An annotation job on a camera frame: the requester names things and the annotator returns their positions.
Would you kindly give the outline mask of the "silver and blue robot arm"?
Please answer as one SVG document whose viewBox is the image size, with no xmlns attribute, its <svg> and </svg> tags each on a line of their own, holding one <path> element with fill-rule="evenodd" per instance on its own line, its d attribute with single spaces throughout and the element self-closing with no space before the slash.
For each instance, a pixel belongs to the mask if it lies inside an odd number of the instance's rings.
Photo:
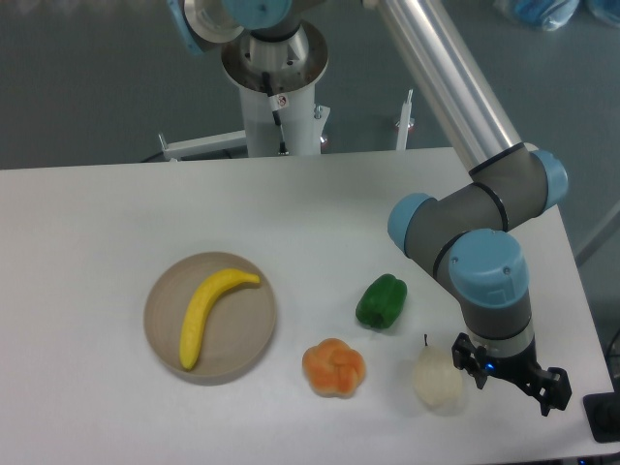
<svg viewBox="0 0 620 465">
<path fill-rule="evenodd" d="M 326 110 L 314 88 L 328 52 L 301 17 L 309 8 L 307 1 L 169 2 L 189 51 L 220 49 L 241 96 L 251 156 L 321 151 Z M 552 154 L 524 145 L 440 2 L 374 8 L 471 179 L 440 200 L 405 197 L 389 214 L 388 234 L 459 302 L 466 331 L 452 346 L 454 365 L 478 386 L 491 377 L 517 386 L 543 414 L 564 410 L 569 377 L 538 364 L 529 273 L 512 230 L 566 195 L 566 171 Z"/>
</svg>

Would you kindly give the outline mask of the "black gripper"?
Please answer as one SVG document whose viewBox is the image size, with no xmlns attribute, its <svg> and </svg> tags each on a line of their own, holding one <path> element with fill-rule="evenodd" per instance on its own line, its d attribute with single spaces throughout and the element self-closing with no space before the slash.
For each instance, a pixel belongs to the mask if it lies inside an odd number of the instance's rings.
<svg viewBox="0 0 620 465">
<path fill-rule="evenodd" d="M 568 373 L 559 367 L 542 369 L 537 362 L 533 332 L 523 331 L 510 339 L 485 339 L 461 332 L 451 347 L 453 365 L 465 370 L 484 388 L 494 377 L 516 384 L 540 404 L 543 417 L 552 410 L 565 411 L 572 397 Z"/>
</svg>

